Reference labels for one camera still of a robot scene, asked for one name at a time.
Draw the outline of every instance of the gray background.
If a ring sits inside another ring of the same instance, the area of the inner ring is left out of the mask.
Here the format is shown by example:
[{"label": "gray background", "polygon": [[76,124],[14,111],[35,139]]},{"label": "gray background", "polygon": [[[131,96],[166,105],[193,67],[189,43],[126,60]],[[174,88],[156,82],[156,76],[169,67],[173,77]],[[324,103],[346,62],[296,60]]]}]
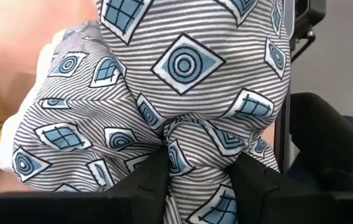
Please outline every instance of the gray background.
[{"label": "gray background", "polygon": [[316,93],[353,116],[353,0],[327,0],[314,31],[316,42],[293,64],[291,90]]}]

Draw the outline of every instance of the striped fabric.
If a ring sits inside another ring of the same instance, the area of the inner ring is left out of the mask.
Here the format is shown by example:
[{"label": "striped fabric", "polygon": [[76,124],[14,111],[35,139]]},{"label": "striped fabric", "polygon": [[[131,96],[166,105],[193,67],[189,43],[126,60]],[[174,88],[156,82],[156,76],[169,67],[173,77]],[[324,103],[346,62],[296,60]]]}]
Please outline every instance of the striped fabric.
[{"label": "striped fabric", "polygon": [[67,30],[14,141],[21,182],[103,191],[157,146],[171,160],[164,223],[237,223],[224,168],[261,139],[290,79],[281,0],[103,0]]}]

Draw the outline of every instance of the white fabric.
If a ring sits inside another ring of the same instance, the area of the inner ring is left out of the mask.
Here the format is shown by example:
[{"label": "white fabric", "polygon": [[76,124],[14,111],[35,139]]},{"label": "white fabric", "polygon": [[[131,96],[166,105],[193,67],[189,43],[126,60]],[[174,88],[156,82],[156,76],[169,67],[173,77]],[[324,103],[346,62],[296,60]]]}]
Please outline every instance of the white fabric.
[{"label": "white fabric", "polygon": [[12,145],[14,144],[16,130],[22,122],[25,112],[34,101],[37,93],[40,91],[40,88],[47,77],[55,48],[62,41],[64,34],[65,29],[57,32],[53,36],[52,42],[43,47],[37,62],[37,73],[34,86],[23,100],[21,106],[19,107],[19,111],[9,117],[2,127],[0,140],[0,168],[2,170],[12,170]]}]

